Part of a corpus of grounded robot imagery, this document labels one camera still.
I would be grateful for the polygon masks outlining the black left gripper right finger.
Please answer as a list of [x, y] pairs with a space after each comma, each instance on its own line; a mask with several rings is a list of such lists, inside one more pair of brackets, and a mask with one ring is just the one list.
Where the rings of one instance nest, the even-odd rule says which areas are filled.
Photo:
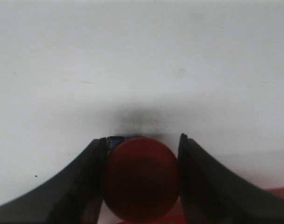
[[181, 203], [189, 224], [284, 224], [284, 199], [242, 179], [181, 134]]

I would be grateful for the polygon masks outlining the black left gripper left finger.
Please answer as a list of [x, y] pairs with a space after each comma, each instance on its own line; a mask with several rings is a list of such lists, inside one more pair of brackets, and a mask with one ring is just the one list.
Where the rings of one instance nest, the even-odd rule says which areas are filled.
[[93, 140], [39, 187], [0, 206], [0, 224], [96, 224], [107, 140]]

